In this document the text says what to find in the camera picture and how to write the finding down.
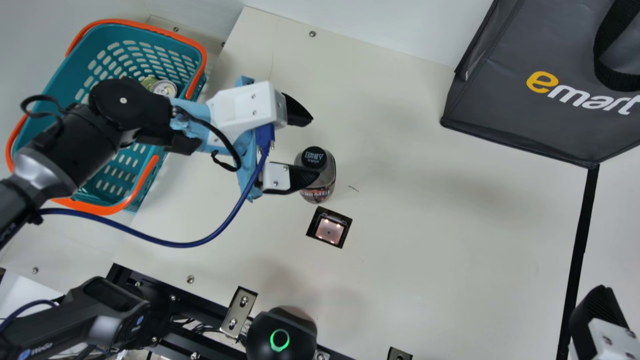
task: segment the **white robot part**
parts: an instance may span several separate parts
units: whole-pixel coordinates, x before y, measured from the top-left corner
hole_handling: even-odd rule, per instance
[[[262,170],[262,191],[286,191],[291,187],[289,166],[281,163],[266,163]]]
[[[287,125],[286,100],[269,81],[220,90],[206,102],[211,122],[234,143],[249,129],[273,123],[275,129]],[[217,143],[211,134],[208,143]]]
[[[601,319],[593,319],[589,322],[589,331],[597,351],[593,360],[640,359],[640,341],[630,330]],[[569,351],[573,360],[585,360],[578,358],[573,340]]]

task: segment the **black strap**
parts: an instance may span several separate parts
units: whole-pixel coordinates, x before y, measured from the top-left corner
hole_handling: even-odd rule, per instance
[[[640,74],[625,74],[606,66],[600,59],[640,12],[640,0],[615,0],[598,28],[593,42],[593,66],[600,82],[615,91],[640,90]]]
[[[34,96],[29,96],[28,98],[24,99],[21,103],[20,103],[20,109],[22,109],[22,111],[29,115],[30,117],[34,118],[34,119],[41,119],[43,117],[48,117],[48,116],[53,116],[56,119],[56,132],[54,134],[54,137],[58,137],[61,133],[62,133],[62,128],[63,128],[63,123],[62,123],[62,118],[60,117],[60,115],[56,114],[56,113],[51,113],[48,111],[41,111],[39,113],[33,113],[29,110],[27,110],[27,106],[29,106],[29,104],[31,104],[34,101],[49,101],[49,102],[53,102],[56,107],[58,108],[58,111],[62,114],[67,113],[67,110],[71,109],[73,106],[75,106],[75,104],[71,104],[67,109],[63,109],[60,104],[58,104],[58,100],[53,97],[53,96],[49,96],[49,95],[34,95]]]
[[[566,295],[564,296],[564,311],[562,314],[562,323],[560,325],[560,339],[558,341],[558,350],[556,360],[566,360],[569,354],[569,319],[575,309],[578,297],[578,285],[580,284],[580,273],[582,272],[582,260],[584,259],[584,251],[587,247],[587,238],[589,237],[589,226],[591,225],[591,210],[593,209],[593,201],[596,195],[596,185],[598,184],[598,171],[600,165],[590,169],[587,173],[587,181],[584,185],[584,195],[582,196],[582,209],[580,209],[580,217],[578,218],[578,229],[575,232],[575,243],[573,243],[573,256],[571,258],[571,266],[569,267],[569,280],[566,285]]]

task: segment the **can lid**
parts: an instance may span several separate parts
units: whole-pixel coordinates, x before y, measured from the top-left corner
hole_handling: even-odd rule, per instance
[[[308,168],[320,169],[326,165],[326,151],[317,146],[307,147],[302,152],[302,165]]]

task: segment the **blue cable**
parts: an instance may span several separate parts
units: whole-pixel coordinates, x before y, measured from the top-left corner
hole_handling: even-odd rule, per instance
[[[103,218],[91,213],[85,213],[84,211],[71,210],[71,209],[47,208],[47,209],[41,209],[38,212],[38,214],[39,215],[70,215],[72,217],[79,217],[79,218],[93,220],[93,221],[100,222],[102,224],[114,227],[120,231],[124,231],[125,233],[141,238],[142,240],[147,240],[156,245],[162,245],[166,247],[185,249],[185,248],[204,245],[209,241],[215,239],[218,235],[220,235],[227,228],[227,226],[231,224],[231,221],[236,217],[236,214],[244,204],[247,196],[249,196],[249,193],[251,192],[253,185],[255,184],[256,180],[258,180],[258,175],[262,171],[262,168],[264,167],[264,163],[266,162],[268,155],[269,155],[269,146],[262,146],[262,157],[260,157],[260,161],[258,161],[258,165],[255,167],[255,171],[253,172],[253,175],[251,175],[251,178],[249,178],[249,182],[247,183],[246,188],[244,188],[244,191],[242,192],[240,199],[236,203],[236,206],[233,208],[229,216],[227,216],[225,221],[213,233],[197,241],[192,241],[189,243],[176,243],[173,241],[161,240],[153,236],[147,235],[145,233],[141,233],[138,230],[131,229],[130,227],[126,225],[122,225],[113,220]]]
[[[6,317],[6,319],[4,319],[4,321],[2,323],[0,323],[0,332],[3,332],[4,329],[9,326],[9,324],[14,321],[18,315],[22,314],[23,312],[25,312],[25,310],[30,309],[34,306],[38,306],[38,305],[49,305],[51,307],[56,307],[58,306],[55,302],[50,301],[50,300],[36,300],[36,301],[32,301],[29,304],[24,304],[23,306],[20,306],[18,308],[18,310],[12,312],[9,316]]]

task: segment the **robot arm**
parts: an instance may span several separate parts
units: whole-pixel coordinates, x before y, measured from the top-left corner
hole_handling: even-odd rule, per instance
[[[42,221],[38,210],[45,201],[73,195],[135,140],[185,155],[208,152],[214,159],[236,153],[234,168],[240,188],[252,186],[250,201],[263,192],[295,192],[318,173],[268,164],[257,183],[248,183],[258,143],[273,141],[276,128],[306,126],[311,120],[300,104],[268,82],[223,90],[206,104],[195,104],[150,93],[133,79],[104,80],[91,90],[89,104],[70,106],[14,154],[13,174],[0,181],[0,250],[26,222]]]
[[[0,359],[40,360],[79,343],[132,348],[150,321],[150,302],[93,278],[71,289],[59,306],[17,318],[0,333]]]

